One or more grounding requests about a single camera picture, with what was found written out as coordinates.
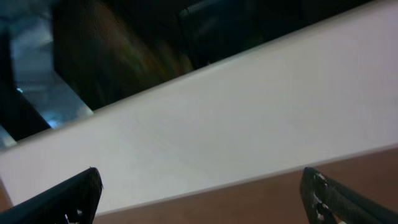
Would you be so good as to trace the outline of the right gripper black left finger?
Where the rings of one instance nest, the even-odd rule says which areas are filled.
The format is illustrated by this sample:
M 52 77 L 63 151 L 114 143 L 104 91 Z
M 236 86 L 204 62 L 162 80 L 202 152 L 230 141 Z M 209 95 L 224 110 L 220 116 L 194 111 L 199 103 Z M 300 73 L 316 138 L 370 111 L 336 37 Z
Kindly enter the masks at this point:
M 1 224 L 92 224 L 103 190 L 100 173 L 90 167 L 1 213 Z

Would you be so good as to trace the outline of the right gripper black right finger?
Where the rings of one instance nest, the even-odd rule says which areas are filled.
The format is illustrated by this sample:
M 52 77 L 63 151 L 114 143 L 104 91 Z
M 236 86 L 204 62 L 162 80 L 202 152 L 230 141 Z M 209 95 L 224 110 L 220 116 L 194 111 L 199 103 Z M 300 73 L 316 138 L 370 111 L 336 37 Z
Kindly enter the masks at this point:
M 396 212 L 312 167 L 303 170 L 300 196 L 310 223 L 397 223 Z

